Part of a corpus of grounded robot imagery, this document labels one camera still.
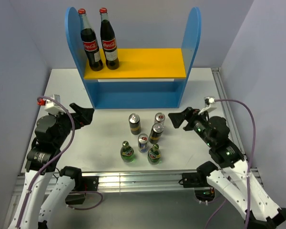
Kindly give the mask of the silver blue can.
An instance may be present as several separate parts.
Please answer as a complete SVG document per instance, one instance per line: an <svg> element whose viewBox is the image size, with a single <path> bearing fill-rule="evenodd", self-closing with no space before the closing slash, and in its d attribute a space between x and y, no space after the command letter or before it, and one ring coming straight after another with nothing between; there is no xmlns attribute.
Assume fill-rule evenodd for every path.
<svg viewBox="0 0 286 229"><path fill-rule="evenodd" d="M165 122L165 114L164 113L156 113L155 114L155 117L154 117L154 123L160 123L162 125L164 125L164 122Z"/></svg>
<svg viewBox="0 0 286 229"><path fill-rule="evenodd" d="M138 136L138 149L141 153L145 153L148 151L148 135L140 134Z"/></svg>

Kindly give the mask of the black yellow can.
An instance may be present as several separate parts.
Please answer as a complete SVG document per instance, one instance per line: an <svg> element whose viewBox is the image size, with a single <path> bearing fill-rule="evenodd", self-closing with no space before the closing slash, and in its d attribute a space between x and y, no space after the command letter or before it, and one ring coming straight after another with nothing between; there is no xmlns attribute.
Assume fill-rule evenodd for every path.
<svg viewBox="0 0 286 229"><path fill-rule="evenodd" d="M153 124L149 135L149 142L151 144L157 144L160 140L163 131L164 131L164 126L161 123Z"/></svg>
<svg viewBox="0 0 286 229"><path fill-rule="evenodd" d="M130 130L133 135L138 135L141 132L140 117L136 113L132 113L128 118Z"/></svg>

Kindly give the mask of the silver blue can front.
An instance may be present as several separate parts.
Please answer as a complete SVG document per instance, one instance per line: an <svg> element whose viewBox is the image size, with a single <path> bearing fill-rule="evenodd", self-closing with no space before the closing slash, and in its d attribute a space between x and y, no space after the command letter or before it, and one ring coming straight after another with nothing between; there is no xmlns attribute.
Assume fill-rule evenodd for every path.
<svg viewBox="0 0 286 229"><path fill-rule="evenodd" d="M145 153L148 151L148 135L140 134L138 136L138 149L141 153Z"/></svg>

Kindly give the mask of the green bottle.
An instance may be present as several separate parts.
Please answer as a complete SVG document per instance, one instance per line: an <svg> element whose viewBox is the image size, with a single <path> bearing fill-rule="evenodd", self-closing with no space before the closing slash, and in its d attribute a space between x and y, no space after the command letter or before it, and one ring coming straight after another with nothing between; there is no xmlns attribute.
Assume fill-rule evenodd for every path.
<svg viewBox="0 0 286 229"><path fill-rule="evenodd" d="M128 141L123 141L120 155L124 162L129 163L134 160L134 149L130 146Z"/></svg>
<svg viewBox="0 0 286 229"><path fill-rule="evenodd" d="M147 158L150 164L157 165L161 161L161 151L158 144L154 144L148 151Z"/></svg>

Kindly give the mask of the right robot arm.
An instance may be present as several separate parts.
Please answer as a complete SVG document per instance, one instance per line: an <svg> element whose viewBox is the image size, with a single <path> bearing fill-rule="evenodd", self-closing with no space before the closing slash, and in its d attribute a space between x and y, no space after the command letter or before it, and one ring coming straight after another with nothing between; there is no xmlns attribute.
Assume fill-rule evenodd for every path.
<svg viewBox="0 0 286 229"><path fill-rule="evenodd" d="M229 139L226 119L210 117L199 109L169 113L174 128L195 131L209 147L212 161L196 169L196 183L218 190L240 213L247 229L275 229L286 221L286 208L279 207L249 169L240 149Z"/></svg>

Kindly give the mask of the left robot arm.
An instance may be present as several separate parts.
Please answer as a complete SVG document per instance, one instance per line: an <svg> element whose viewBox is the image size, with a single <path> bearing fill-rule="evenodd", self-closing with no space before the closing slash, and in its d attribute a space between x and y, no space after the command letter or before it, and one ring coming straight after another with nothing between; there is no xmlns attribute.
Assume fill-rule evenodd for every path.
<svg viewBox="0 0 286 229"><path fill-rule="evenodd" d="M55 172L61 156L61 146L68 135L90 125L93 108L82 108L70 104L74 113L68 113L57 104L49 108L49 100L42 102L46 116L38 119L35 138L27 154L24 186L19 205L10 223L11 229L49 229L54 222L54 214L72 190L83 186L82 171L76 167L65 166L57 179L52 192L46 197L45 192Z"/></svg>

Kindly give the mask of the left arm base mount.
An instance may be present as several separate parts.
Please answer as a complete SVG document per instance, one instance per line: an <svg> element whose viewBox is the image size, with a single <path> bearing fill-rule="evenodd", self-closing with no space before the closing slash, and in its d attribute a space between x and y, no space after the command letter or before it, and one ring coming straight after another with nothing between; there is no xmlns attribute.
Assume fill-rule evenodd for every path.
<svg viewBox="0 0 286 229"><path fill-rule="evenodd" d="M99 184L98 176L83 176L71 192L65 198L67 205L82 205L86 200L87 191L97 191Z"/></svg>

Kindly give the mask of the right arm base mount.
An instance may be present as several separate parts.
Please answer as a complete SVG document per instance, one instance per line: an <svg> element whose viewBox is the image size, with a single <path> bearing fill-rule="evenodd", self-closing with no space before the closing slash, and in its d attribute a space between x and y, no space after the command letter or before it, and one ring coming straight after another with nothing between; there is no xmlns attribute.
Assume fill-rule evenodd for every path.
<svg viewBox="0 0 286 229"><path fill-rule="evenodd" d="M198 172L182 173L178 184L183 188L193 188L194 196L200 201L213 201L215 198L215 189Z"/></svg>

